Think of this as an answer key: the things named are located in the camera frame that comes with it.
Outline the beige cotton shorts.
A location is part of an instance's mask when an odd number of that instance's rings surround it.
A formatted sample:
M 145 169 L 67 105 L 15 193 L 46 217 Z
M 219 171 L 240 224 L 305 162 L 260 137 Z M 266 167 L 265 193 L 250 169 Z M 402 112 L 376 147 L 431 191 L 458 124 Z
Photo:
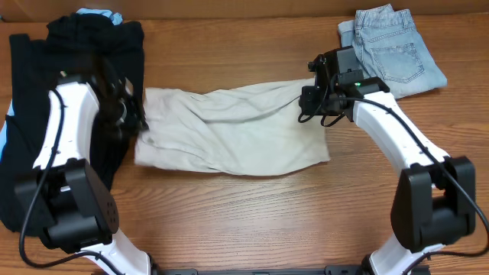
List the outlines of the beige cotton shorts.
M 148 88 L 149 125 L 134 162 L 164 170 L 279 176 L 330 159 L 319 118 L 299 123 L 312 79 L 266 82 L 206 94 Z

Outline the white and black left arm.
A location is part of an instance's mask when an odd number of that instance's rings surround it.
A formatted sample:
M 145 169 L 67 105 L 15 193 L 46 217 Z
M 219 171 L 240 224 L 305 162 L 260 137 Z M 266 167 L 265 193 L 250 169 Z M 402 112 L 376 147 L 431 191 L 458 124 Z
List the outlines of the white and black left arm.
M 152 257 L 119 228 L 115 199 L 90 160 L 96 119 L 117 141 L 147 129 L 132 83 L 114 73 L 61 72 L 47 94 L 43 145 L 15 185 L 24 209 L 21 259 L 44 269 L 85 257 L 107 274 L 156 274 Z

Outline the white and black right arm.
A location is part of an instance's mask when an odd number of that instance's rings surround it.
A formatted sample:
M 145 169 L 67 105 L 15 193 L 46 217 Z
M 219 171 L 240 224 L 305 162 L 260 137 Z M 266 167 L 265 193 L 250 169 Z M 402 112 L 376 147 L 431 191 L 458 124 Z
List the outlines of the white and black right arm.
M 329 265 L 327 274 L 428 274 L 423 260 L 475 230 L 475 169 L 434 145 L 402 112 L 387 84 L 366 79 L 352 48 L 318 55 L 304 86 L 299 122 L 346 117 L 364 130 L 399 175 L 390 211 L 393 234 L 358 265 Z

